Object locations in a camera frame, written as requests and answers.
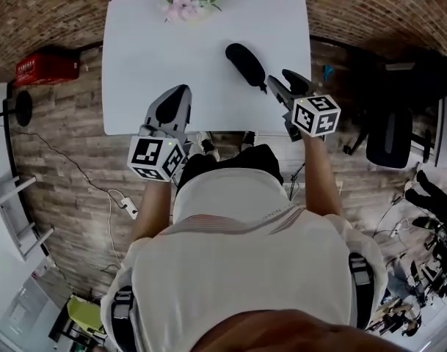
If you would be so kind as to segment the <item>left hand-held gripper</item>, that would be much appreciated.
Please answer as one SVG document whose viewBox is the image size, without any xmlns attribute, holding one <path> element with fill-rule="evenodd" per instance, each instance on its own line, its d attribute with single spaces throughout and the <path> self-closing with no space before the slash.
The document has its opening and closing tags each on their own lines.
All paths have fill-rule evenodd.
<svg viewBox="0 0 447 352">
<path fill-rule="evenodd" d="M 146 125 L 168 127 L 174 133 L 142 125 L 131 137 L 128 168 L 146 180 L 170 182 L 187 159 L 192 143 L 184 132 L 190 119 L 192 93 L 188 85 L 173 87 L 148 108 Z"/>
</svg>

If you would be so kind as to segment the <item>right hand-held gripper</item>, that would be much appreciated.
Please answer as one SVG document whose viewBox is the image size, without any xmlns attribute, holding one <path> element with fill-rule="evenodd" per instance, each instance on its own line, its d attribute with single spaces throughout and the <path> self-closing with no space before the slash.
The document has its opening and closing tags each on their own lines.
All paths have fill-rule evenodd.
<svg viewBox="0 0 447 352">
<path fill-rule="evenodd" d="M 291 141 L 302 138 L 302 133 L 310 137 L 323 137 L 334 133 L 341 115 L 341 108 L 330 95 L 315 95 L 318 87 L 300 74 L 282 70 L 289 83 L 289 89 L 274 76 L 268 76 L 267 85 L 279 103 L 293 106 L 283 116 Z M 295 96 L 311 96 L 293 99 Z"/>
</svg>

